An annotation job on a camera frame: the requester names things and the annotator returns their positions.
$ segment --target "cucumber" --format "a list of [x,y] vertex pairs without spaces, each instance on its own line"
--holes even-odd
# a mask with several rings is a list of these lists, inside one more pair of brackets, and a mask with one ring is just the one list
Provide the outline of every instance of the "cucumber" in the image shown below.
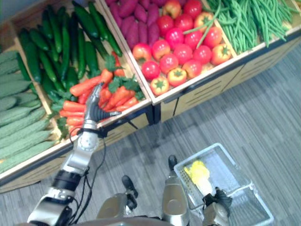
[[82,29],[79,28],[79,69],[77,78],[82,79],[86,73],[86,59],[85,59],[85,36]]
[[18,61],[10,60],[3,64],[0,64],[0,75],[14,73],[14,72],[18,71],[19,69],[20,68],[19,68]]
[[87,31],[87,33],[90,36],[94,38],[99,38],[98,29],[91,15],[85,10],[85,8],[80,6],[75,1],[72,1],[72,4],[74,5],[74,11],[76,13],[77,18],[79,19],[81,26]]
[[42,103],[40,102],[40,100],[32,100],[32,101],[28,101],[26,103],[23,103],[21,105],[19,105],[20,107],[41,107]]
[[31,133],[25,138],[15,141],[11,145],[0,149],[0,159],[6,159],[10,156],[26,151],[28,148],[31,148],[46,140],[50,133],[51,131],[48,130],[38,131]]
[[49,149],[55,144],[54,141],[44,141],[38,145],[35,145],[24,152],[14,155],[12,158],[5,159],[3,163],[0,164],[0,173],[3,173],[10,168],[36,156],[37,154]]
[[41,74],[40,63],[39,63],[38,48],[30,40],[29,33],[26,29],[22,29],[19,36],[20,36],[21,45],[26,54],[27,65],[30,72],[32,73],[33,79],[36,82],[41,83],[42,74]]
[[46,71],[47,76],[50,78],[51,81],[56,82],[57,78],[56,78],[54,68],[53,68],[48,56],[40,49],[39,49],[39,57],[43,64],[43,67]]
[[0,83],[5,83],[8,81],[23,80],[23,75],[21,73],[5,74],[0,76]]
[[42,13],[42,25],[43,25],[44,34],[46,35],[46,37],[49,39],[53,39],[53,31],[51,28],[47,10],[44,10]]
[[70,60],[70,36],[68,32],[69,15],[67,13],[63,16],[63,60],[61,68],[61,80],[65,80]]
[[48,5],[48,15],[51,24],[51,28],[53,31],[53,37],[55,40],[55,48],[58,53],[62,51],[62,34],[60,30],[60,25],[57,21],[55,13],[50,5]]
[[14,107],[12,109],[0,112],[0,126],[5,126],[23,117],[26,117],[32,110],[34,110],[32,107]]
[[5,97],[0,99],[0,112],[12,108],[13,106],[16,105],[16,103],[17,103],[17,98],[15,97]]
[[9,81],[4,84],[0,84],[0,98],[7,97],[13,94],[21,93],[27,90],[30,81]]
[[42,34],[37,29],[35,29],[35,28],[30,29],[29,36],[30,36],[31,40],[34,42],[34,44],[36,44],[40,49],[42,49],[44,51],[49,50],[49,46],[48,46],[46,40],[44,39]]
[[12,122],[6,126],[0,128],[0,139],[16,133],[20,129],[23,129],[36,121],[40,120],[45,115],[43,108],[30,112],[30,114],[20,120]]
[[0,64],[17,58],[18,51],[12,50],[0,54]]
[[13,97],[17,99],[17,105],[24,104],[28,101],[36,100],[38,98],[38,96],[34,93],[19,93],[13,95]]
[[[20,71],[21,71],[21,74],[23,75],[24,80],[31,81],[29,74],[27,72],[27,69],[26,69],[24,62],[19,53],[17,53],[17,61],[19,63]],[[35,94],[37,93],[37,91],[32,83],[29,84],[29,88],[32,90],[33,93],[35,93]]]
[[14,134],[11,134],[5,138],[0,139],[0,148],[9,146],[13,144],[16,140],[25,138],[34,132],[44,130],[48,125],[49,125],[49,120],[47,119],[37,121],[32,125],[29,125],[28,127],[25,127]]
[[77,21],[75,12],[72,12],[70,19],[70,38],[71,38],[71,62],[75,68],[79,66],[79,23]]
[[86,62],[89,67],[88,78],[95,77],[99,74],[98,61],[96,56],[96,50],[91,42],[85,42],[85,56]]

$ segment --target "produce bin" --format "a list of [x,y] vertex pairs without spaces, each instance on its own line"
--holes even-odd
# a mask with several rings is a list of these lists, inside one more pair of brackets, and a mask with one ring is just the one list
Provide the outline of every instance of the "produce bin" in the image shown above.
[[259,196],[255,185],[242,173],[240,167],[219,143],[194,154],[174,167],[187,192],[190,201],[189,208],[194,214],[203,219],[201,209],[204,205],[202,201],[204,195],[193,184],[184,170],[184,167],[190,167],[194,161],[202,161],[210,171],[209,182],[212,188],[219,187],[227,196],[233,198],[230,207],[230,225],[263,226],[274,220],[270,210]]
[[[204,7],[210,9],[206,0],[201,0],[201,2]],[[107,13],[106,20],[112,21],[112,25],[117,28],[118,25],[106,2],[104,0],[98,0],[97,3],[102,5],[105,9]],[[289,7],[300,12],[300,9],[294,0],[285,0],[285,3]],[[214,26],[222,27],[216,19],[214,21]],[[155,123],[157,123],[159,121],[168,120],[175,115],[209,100],[223,91],[238,85],[275,65],[286,53],[300,43],[301,13],[293,13],[293,22],[286,32],[286,42],[274,38],[270,41],[268,48],[265,43],[260,43],[259,38],[257,38],[257,46],[251,50],[238,54],[234,51],[223,31],[222,43],[226,43],[230,46],[231,58],[215,67],[210,63],[204,65],[202,73],[199,76],[186,81],[180,86],[169,89],[168,92],[161,94],[160,96],[155,96],[153,94],[150,89],[150,83],[145,79],[140,69],[142,64],[135,60],[121,30],[118,28],[116,30],[151,98],[155,111]]]
[[[86,6],[88,1],[78,2],[80,2],[80,4],[82,4],[83,6]],[[36,88],[37,95],[39,96],[39,99],[42,102],[42,106],[45,109],[47,115],[50,115],[52,113],[50,107],[51,101],[49,100],[46,92],[43,90],[43,87],[34,81],[33,76],[30,73],[30,70],[27,65],[27,59],[24,50],[17,35],[22,28],[30,29],[36,27],[38,24],[41,24],[41,15],[43,10],[47,7],[47,5],[51,5],[55,12],[61,6],[65,6],[66,12],[68,14],[71,14],[74,8],[71,1],[69,0],[45,0],[39,2],[2,23],[0,29],[0,42],[3,51],[19,51],[26,66],[26,69],[30,74],[31,80]],[[98,4],[94,3],[94,5],[101,14],[105,14],[103,9],[98,7]],[[132,62],[128,60],[127,51],[124,49],[123,45],[120,44],[120,40],[116,35],[115,28],[110,25],[110,22],[107,23],[123,52],[123,56],[119,59],[121,66],[124,68],[126,77],[131,78],[134,74],[137,75],[136,68],[134,67]],[[112,48],[107,41],[103,41],[103,45],[109,53],[112,52]],[[97,59],[100,68],[103,69],[104,60],[101,58],[98,52]],[[140,80],[140,77],[136,76],[136,80],[139,83],[145,98],[141,100],[138,104],[123,111],[121,115],[111,117],[98,124],[98,128],[102,127],[105,133],[106,145],[110,145],[120,140],[121,138],[137,131],[140,128],[143,128],[149,124],[153,124],[153,111],[151,100],[145,88],[143,87],[143,83]],[[25,160],[24,162],[13,166],[5,172],[2,172],[0,174],[0,193],[36,183],[41,179],[44,179],[47,176],[58,171],[60,165],[64,161],[64,157],[72,149],[72,144],[69,139],[63,139],[59,141],[61,131],[59,130],[54,118],[52,118],[50,121],[51,124],[49,127],[53,130],[50,139],[56,141],[55,145],[35,155],[34,157]],[[103,143],[100,142],[98,150],[101,150],[102,148]]]

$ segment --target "green cucumber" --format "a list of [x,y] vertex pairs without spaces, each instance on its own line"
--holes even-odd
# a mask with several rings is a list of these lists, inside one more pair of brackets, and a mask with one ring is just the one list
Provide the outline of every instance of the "green cucumber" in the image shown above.
[[95,77],[99,74],[99,67],[96,56],[96,50],[91,42],[85,42],[85,51],[86,62],[90,70],[88,73],[88,78]]
[[46,40],[44,39],[42,34],[37,29],[35,29],[35,28],[30,29],[29,36],[30,36],[31,40],[34,42],[34,44],[36,44],[39,48],[41,48],[44,51],[49,50],[49,46],[48,46]]
[[71,38],[71,62],[75,68],[79,66],[79,32],[78,32],[79,23],[76,18],[75,12],[72,12],[70,19],[70,38]]
[[79,28],[79,68],[77,72],[78,79],[82,79],[86,73],[86,59],[85,59],[85,36],[82,29]]
[[68,32],[69,15],[67,13],[63,16],[63,60],[61,68],[61,80],[65,80],[70,60],[70,36]]
[[44,34],[46,35],[46,37],[49,39],[53,39],[53,31],[51,28],[47,10],[44,10],[42,13],[42,25],[43,25]]
[[87,31],[87,33],[90,36],[92,36],[94,38],[99,38],[98,29],[97,29],[91,15],[85,10],[85,8],[83,8],[81,5],[79,5],[75,1],[72,1],[72,4],[74,5],[74,11],[76,13],[76,16],[79,19],[81,26]]
[[58,53],[62,51],[62,34],[60,25],[57,21],[55,13],[50,5],[48,5],[48,15],[55,40],[55,48]]

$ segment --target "grey carpet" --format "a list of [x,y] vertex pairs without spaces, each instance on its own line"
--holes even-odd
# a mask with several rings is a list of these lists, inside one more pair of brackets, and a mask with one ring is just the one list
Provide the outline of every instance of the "grey carpet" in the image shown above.
[[[220,142],[250,179],[275,217],[274,225],[301,222],[301,45],[272,69],[171,119],[146,127],[107,148],[82,221],[104,200],[123,192],[129,175],[140,194],[135,215],[159,216],[167,158],[181,161]],[[101,161],[93,156],[91,171]],[[2,225],[26,221],[51,178],[0,194]],[[200,225],[193,218],[191,225]]]

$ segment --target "carrot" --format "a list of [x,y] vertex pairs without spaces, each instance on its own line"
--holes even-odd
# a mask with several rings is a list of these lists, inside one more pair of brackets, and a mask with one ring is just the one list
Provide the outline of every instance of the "carrot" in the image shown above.
[[130,90],[130,93],[128,96],[124,97],[122,100],[120,100],[117,104],[116,107],[122,106],[126,101],[128,101],[130,98],[135,96],[135,91]]
[[92,90],[93,89],[89,89],[89,90],[85,91],[82,95],[79,96],[77,102],[82,104],[82,105],[85,105],[88,98],[89,98],[89,96],[90,96],[90,94],[92,93]]
[[63,109],[68,112],[85,112],[86,106],[73,101],[65,100]]
[[62,117],[84,117],[85,113],[84,112],[69,112],[69,111],[65,111],[65,110],[60,110],[60,116]]
[[109,99],[108,104],[105,106],[104,110],[110,110],[116,106],[116,104],[122,100],[122,98],[127,97],[130,94],[130,91],[127,90],[124,86],[119,87],[116,92]]
[[80,126],[84,123],[84,117],[68,117],[66,123],[69,126]]
[[[114,51],[112,51],[111,54],[115,57],[115,67],[121,67],[121,64],[120,64],[117,54]],[[118,76],[118,77],[125,77],[123,69],[115,70],[114,75]]]
[[78,97],[78,96],[82,95],[85,91],[92,89],[97,84],[99,84],[101,82],[104,82],[104,84],[108,84],[112,79],[113,79],[113,73],[109,72],[107,69],[103,69],[103,72],[101,73],[101,75],[96,76],[91,79],[87,79],[82,83],[72,86],[70,88],[70,92],[74,96]]

